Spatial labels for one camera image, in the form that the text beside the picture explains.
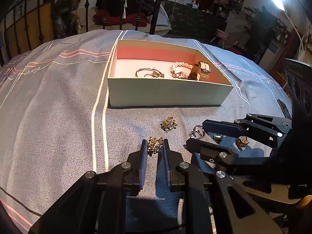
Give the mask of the open white pink-lined box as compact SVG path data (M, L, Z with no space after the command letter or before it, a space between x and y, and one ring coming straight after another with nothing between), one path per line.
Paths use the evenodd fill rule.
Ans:
M208 82L188 79L196 61L209 64ZM144 40L117 42L107 79L114 108L220 106L234 87L203 51Z

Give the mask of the pink stool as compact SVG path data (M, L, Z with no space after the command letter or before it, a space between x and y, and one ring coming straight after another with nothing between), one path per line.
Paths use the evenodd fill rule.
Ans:
M215 36L211 39L211 43L213 43L216 39L222 42L222 48L225 47L225 42L227 41L229 35L226 34L224 31L217 29L215 32Z

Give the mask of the blue-grey striped bed cover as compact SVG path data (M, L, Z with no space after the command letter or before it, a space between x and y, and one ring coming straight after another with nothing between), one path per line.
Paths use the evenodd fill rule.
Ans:
M108 57L119 39L149 40L199 49L214 59L233 89L219 107L114 109L107 96ZM191 39L137 31L97 30L47 42L1 71L1 205L27 233L38 218L86 171L103 173L126 161L151 136L184 149L205 119L232 122L247 113L283 115L291 101L260 66ZM176 129L161 121L173 116Z

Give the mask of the white hanging swing chair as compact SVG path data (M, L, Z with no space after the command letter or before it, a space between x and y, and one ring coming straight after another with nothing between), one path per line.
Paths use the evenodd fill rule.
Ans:
M78 9L71 12L79 20L81 32L87 30L138 30L149 33L155 7L155 0L126 0L126 8L119 5L121 0L81 0Z

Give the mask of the red cushion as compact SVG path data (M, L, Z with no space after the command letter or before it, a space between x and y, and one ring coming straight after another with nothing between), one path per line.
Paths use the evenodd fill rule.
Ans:
M140 13L139 15L135 14L126 14L126 18L122 18L121 16L113 16L109 14L106 10L99 10L93 16L94 23L97 25L105 26L113 26L113 25L120 25L120 24L132 24L138 27L146 27L148 22L146 15L144 13Z

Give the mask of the black iron bed frame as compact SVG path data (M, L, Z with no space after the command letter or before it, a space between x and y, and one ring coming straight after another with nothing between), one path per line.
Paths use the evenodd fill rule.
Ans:
M93 30L165 35L162 0L10 0L1 2L1 61L52 40Z

